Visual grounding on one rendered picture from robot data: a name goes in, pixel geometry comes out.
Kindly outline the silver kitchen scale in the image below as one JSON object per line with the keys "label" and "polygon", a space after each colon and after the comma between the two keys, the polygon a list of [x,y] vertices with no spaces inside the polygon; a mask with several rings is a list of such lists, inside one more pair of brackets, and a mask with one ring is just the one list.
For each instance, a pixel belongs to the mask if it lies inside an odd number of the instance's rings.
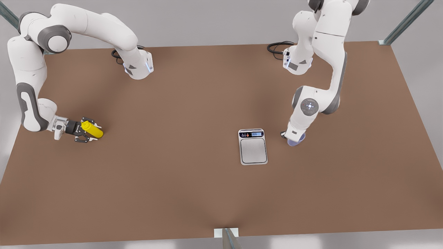
{"label": "silver kitchen scale", "polygon": [[237,134],[242,165],[264,165],[268,163],[263,129],[241,129]]}

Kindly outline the yellow sauce bottle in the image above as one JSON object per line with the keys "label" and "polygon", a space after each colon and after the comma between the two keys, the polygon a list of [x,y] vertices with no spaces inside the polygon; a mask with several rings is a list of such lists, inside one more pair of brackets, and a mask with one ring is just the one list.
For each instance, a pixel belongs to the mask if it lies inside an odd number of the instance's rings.
{"label": "yellow sauce bottle", "polygon": [[95,138],[101,138],[104,135],[104,132],[101,130],[100,127],[96,126],[95,123],[89,120],[85,120],[81,123],[82,129],[92,135]]}

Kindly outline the silver frame post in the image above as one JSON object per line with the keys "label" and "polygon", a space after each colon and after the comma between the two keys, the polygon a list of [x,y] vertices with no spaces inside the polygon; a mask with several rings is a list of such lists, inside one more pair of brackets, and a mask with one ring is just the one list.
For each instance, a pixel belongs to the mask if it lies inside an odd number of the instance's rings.
{"label": "silver frame post", "polygon": [[214,229],[214,238],[222,238],[223,249],[242,249],[237,238],[239,237],[238,228],[216,228]]}
{"label": "silver frame post", "polygon": [[0,1],[0,15],[19,30],[19,18],[2,1]]}
{"label": "silver frame post", "polygon": [[378,40],[378,44],[390,46],[433,2],[421,0],[385,39]]}

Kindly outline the pale blue cup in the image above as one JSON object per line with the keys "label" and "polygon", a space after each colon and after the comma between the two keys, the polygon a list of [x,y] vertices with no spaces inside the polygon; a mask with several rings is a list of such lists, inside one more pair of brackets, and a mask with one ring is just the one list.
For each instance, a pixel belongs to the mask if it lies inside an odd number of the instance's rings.
{"label": "pale blue cup", "polygon": [[287,143],[288,143],[288,145],[290,145],[290,146],[296,146],[296,145],[298,145],[298,144],[300,144],[304,139],[305,139],[305,136],[306,136],[306,134],[304,133],[304,134],[302,134],[302,136],[301,136],[301,138],[299,139],[299,141],[293,141],[293,140],[290,140],[290,139],[287,139]]}

